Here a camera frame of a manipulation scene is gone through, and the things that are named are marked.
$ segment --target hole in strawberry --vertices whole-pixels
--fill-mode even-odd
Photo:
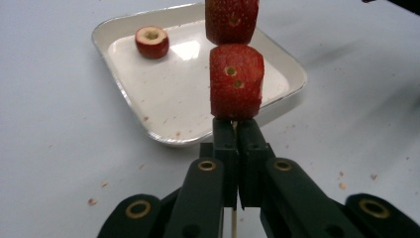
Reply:
[[[145,37],[149,40],[154,40],[158,37],[158,32],[155,32],[155,31],[145,32]]]
[[[240,22],[241,22],[241,19],[237,17],[231,17],[229,19],[229,25],[231,25],[232,27],[238,26]]]
[[[240,81],[240,80],[235,80],[234,86],[236,88],[243,88],[244,87],[244,83],[242,81]]]
[[[229,75],[229,76],[235,76],[236,75],[236,70],[233,66],[227,66],[227,67],[225,67],[225,73],[226,73],[226,75]]]

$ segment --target tray rim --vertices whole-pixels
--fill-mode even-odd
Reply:
[[[148,130],[148,128],[142,123],[141,119],[138,117],[138,115],[135,113],[135,109],[133,108],[133,104],[131,102],[130,97],[128,96],[126,89],[123,87],[121,81],[119,80],[119,77],[114,73],[114,70],[111,68],[110,65],[110,58],[107,54],[107,50],[108,49],[103,49],[100,45],[99,42],[97,40],[97,33],[101,30],[102,27],[110,24],[110,23],[114,23],[114,22],[118,22],[121,20],[125,20],[125,19],[129,19],[129,18],[134,18],[134,17],[139,17],[142,15],[149,15],[149,14],[157,14],[157,13],[162,13],[165,11],[170,11],[170,10],[176,10],[176,9],[183,9],[183,8],[191,8],[191,7],[204,7],[204,3],[199,2],[199,3],[191,3],[191,4],[183,4],[183,5],[177,5],[177,6],[172,6],[172,7],[167,7],[167,8],[161,8],[161,9],[157,9],[157,10],[152,10],[152,11],[144,11],[144,12],[139,12],[139,13],[135,13],[135,14],[131,14],[131,15],[126,15],[126,16],[119,16],[119,17],[115,17],[115,18],[111,18],[108,19],[106,21],[101,22],[99,25],[97,25],[92,34],[91,34],[91,41],[93,43],[93,45],[95,46],[96,50],[98,51],[99,55],[104,59],[106,67],[108,68],[108,70],[111,72],[112,77],[115,81],[115,83],[117,84],[119,90],[121,91],[122,95],[124,96],[124,99],[126,100],[127,104],[129,105],[132,113],[134,114],[136,121],[141,125],[142,129],[147,133],[147,135],[152,138],[155,141],[158,141],[164,145],[167,146],[171,146],[171,147],[187,147],[187,146],[192,146],[195,145],[201,141],[204,141],[208,138],[210,138],[213,134],[211,128],[210,131],[205,133],[204,135],[200,136],[200,137],[195,137],[195,138],[191,138],[191,139],[171,139],[171,138],[164,138],[163,136],[155,133],[154,131]],[[281,96],[275,100],[272,100],[271,102],[267,103],[266,105],[262,106],[260,108],[260,113],[262,114],[262,112],[266,111],[267,109],[271,108],[273,105],[275,105],[276,103],[278,103],[279,101],[284,100],[285,98],[288,98],[296,93],[298,93],[299,91],[302,90],[303,87],[305,87],[305,85],[307,84],[307,73],[304,70],[302,64],[292,55],[290,54],[288,51],[286,51],[282,46],[280,46],[277,42],[273,41],[271,37],[269,37],[265,32],[261,31],[258,27],[256,27],[256,30],[260,32],[260,34],[262,34],[265,38],[267,38],[268,40],[270,40],[276,47],[280,48],[283,52],[285,52],[286,55],[288,55],[290,57],[291,60],[293,60],[298,67],[300,67],[301,69],[301,73],[302,73],[302,83],[301,85],[296,88],[295,90],[285,94],[284,96]],[[128,37],[133,35],[132,33],[126,35],[123,34],[124,37]],[[109,48],[109,46],[111,46],[111,44],[113,44],[115,41],[121,39],[121,38],[117,38],[116,40],[110,42],[109,45],[107,45],[106,48]]]

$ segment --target strawberry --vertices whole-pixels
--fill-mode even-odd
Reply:
[[[215,45],[248,44],[260,0],[205,0],[206,37]]]
[[[243,44],[227,44],[210,51],[211,114],[242,121],[259,113],[262,103],[263,56]]]
[[[169,50],[167,32],[155,26],[143,27],[136,32],[136,47],[139,53],[148,59],[160,59]]]

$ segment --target crumb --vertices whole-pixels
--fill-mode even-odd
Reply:
[[[98,200],[96,200],[95,198],[89,198],[89,200],[87,200],[87,204],[89,204],[90,206],[95,205],[96,203],[98,203]]]
[[[103,180],[101,183],[101,187],[107,186],[108,185],[108,181],[107,180]]]
[[[346,183],[345,183],[345,182],[340,182],[340,183],[339,183],[339,187],[340,187],[341,189],[346,189],[346,188],[347,188],[347,185],[346,185]]]
[[[340,171],[337,180],[340,180],[344,176],[344,172]]]

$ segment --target screw hole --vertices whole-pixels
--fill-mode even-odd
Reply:
[[[276,162],[274,162],[274,168],[279,170],[279,171],[286,172],[286,171],[290,171],[292,166],[288,162],[276,161]]]
[[[359,207],[366,214],[376,218],[386,219],[390,215],[389,210],[384,205],[372,199],[362,199],[359,201]]]
[[[126,208],[126,215],[132,219],[145,217],[151,211],[152,205],[146,200],[132,202]]]
[[[216,170],[216,163],[211,161],[203,161],[198,164],[198,169],[205,172]]]

